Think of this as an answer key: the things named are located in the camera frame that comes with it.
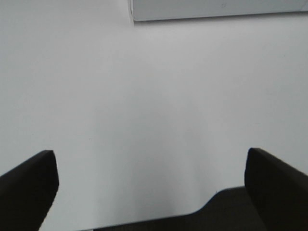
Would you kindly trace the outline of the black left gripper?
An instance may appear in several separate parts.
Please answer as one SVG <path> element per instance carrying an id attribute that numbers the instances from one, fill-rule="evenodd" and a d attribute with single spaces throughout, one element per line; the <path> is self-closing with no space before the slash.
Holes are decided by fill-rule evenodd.
<path id="1" fill-rule="evenodd" d="M 133 222 L 97 231 L 263 231 L 265 225 L 244 186 L 216 193 L 191 214 Z"/>

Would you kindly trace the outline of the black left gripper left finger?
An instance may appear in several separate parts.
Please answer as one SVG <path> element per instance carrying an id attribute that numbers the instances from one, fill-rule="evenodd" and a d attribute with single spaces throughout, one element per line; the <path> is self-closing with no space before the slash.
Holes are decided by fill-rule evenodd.
<path id="1" fill-rule="evenodd" d="M 0 177 L 0 229 L 38 231 L 59 189 L 54 151 L 44 150 Z"/>

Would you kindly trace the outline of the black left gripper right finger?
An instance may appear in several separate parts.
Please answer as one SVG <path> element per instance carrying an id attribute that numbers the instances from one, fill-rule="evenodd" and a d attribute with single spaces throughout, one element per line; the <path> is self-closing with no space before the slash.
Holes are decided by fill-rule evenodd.
<path id="1" fill-rule="evenodd" d="M 306 174 L 260 148 L 250 148 L 244 184 L 267 230 L 308 229 Z"/>

